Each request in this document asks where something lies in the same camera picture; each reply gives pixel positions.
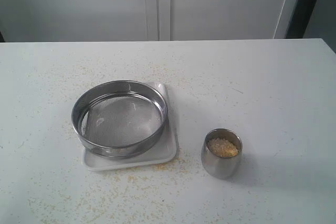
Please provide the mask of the white cabinet with doors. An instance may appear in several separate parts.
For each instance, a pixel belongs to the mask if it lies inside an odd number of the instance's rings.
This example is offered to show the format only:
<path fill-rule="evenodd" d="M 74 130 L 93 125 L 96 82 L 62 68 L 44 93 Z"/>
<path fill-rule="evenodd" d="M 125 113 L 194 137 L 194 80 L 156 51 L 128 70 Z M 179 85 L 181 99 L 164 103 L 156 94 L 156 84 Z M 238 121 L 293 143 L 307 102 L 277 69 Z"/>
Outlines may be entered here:
<path fill-rule="evenodd" d="M 297 0 L 1 0 L 7 42 L 284 38 Z"/>

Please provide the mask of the white square plastic tray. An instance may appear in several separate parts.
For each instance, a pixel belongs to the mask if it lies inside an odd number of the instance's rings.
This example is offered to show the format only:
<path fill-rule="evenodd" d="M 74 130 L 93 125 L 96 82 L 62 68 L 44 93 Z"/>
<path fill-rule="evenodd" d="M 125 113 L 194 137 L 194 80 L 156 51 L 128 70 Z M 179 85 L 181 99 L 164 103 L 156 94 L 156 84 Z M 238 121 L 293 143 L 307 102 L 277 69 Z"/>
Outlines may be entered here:
<path fill-rule="evenodd" d="M 111 160 L 98 156 L 87 149 L 82 149 L 82 165 L 90 171 L 101 172 L 146 165 L 157 165 L 171 161 L 178 152 L 178 139 L 175 127 L 175 115 L 171 107 L 170 97 L 166 85 L 161 82 L 148 82 L 148 85 L 163 95 L 168 106 L 168 123 L 158 142 L 148 151 L 136 157 Z"/>

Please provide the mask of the round steel mesh sieve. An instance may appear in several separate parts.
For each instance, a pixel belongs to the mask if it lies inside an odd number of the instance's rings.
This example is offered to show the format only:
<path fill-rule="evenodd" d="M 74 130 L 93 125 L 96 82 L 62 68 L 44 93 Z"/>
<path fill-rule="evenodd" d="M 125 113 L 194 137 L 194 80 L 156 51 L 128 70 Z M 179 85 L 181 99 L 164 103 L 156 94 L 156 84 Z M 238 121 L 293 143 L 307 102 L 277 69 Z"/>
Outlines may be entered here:
<path fill-rule="evenodd" d="M 100 84 L 75 103 L 71 122 L 86 150 L 113 160 L 133 158 L 150 150 L 168 122 L 164 96 L 133 80 Z"/>

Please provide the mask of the stainless steel cup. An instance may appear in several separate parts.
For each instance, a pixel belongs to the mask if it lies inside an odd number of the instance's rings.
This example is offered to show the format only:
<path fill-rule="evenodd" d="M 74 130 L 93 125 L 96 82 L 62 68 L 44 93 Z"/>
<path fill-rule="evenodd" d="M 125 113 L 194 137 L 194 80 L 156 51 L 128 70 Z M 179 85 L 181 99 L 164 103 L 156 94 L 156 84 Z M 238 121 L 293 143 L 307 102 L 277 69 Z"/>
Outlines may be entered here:
<path fill-rule="evenodd" d="M 220 157 L 210 148 L 210 141 L 216 138 L 228 140 L 237 148 L 237 154 L 231 157 Z M 213 177 L 226 179 L 231 177 L 239 167 L 243 153 L 243 144 L 233 131 L 219 128 L 210 131 L 206 136 L 201 150 L 203 168 Z"/>

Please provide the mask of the yellow granular grain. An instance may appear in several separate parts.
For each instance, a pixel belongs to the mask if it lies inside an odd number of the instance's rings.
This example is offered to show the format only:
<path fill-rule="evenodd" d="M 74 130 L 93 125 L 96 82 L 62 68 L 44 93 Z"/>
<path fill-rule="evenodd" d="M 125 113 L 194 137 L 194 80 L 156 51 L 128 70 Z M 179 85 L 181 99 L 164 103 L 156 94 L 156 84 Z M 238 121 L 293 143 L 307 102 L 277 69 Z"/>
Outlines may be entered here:
<path fill-rule="evenodd" d="M 221 158 L 238 155 L 237 147 L 225 138 L 213 138 L 207 142 L 207 147 L 214 155 Z"/>

